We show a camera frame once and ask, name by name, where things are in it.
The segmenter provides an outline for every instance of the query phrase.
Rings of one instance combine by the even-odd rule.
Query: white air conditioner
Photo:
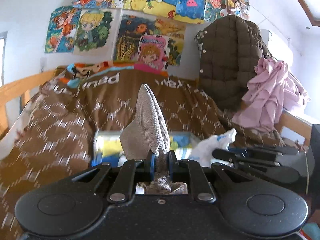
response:
[[[278,35],[270,30],[260,30],[263,42],[268,46],[270,53],[276,60],[283,60],[288,63],[288,67],[292,66],[293,53]]]

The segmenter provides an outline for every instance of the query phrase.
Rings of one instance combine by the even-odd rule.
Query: brown blanket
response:
[[[169,131],[191,131],[200,139],[236,128],[236,146],[281,145],[231,123],[204,92],[178,78],[119,68],[89,77],[78,88],[63,72],[42,87],[25,134],[0,161],[0,235],[13,240],[22,231],[14,217],[24,193],[86,169],[95,131],[122,130],[133,119],[141,84],[156,96]]]

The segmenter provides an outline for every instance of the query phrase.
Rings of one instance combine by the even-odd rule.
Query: brown puffer jacket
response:
[[[230,15],[206,27],[202,41],[199,87],[221,110],[238,109],[259,58],[271,57],[259,27]]]

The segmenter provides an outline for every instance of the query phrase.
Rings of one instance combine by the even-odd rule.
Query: pink garment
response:
[[[288,71],[283,61],[260,58],[257,75],[247,83],[249,91],[242,97],[248,107],[237,112],[232,121],[246,128],[273,131],[282,110],[305,108],[310,101],[301,83]]]

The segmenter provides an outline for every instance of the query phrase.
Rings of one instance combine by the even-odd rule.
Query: crumpled plastic bag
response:
[[[188,159],[195,160],[202,167],[211,167],[211,163],[215,162],[212,157],[214,149],[228,150],[230,143],[236,140],[236,129],[231,129],[221,135],[212,135],[206,140],[201,141],[191,152]]]

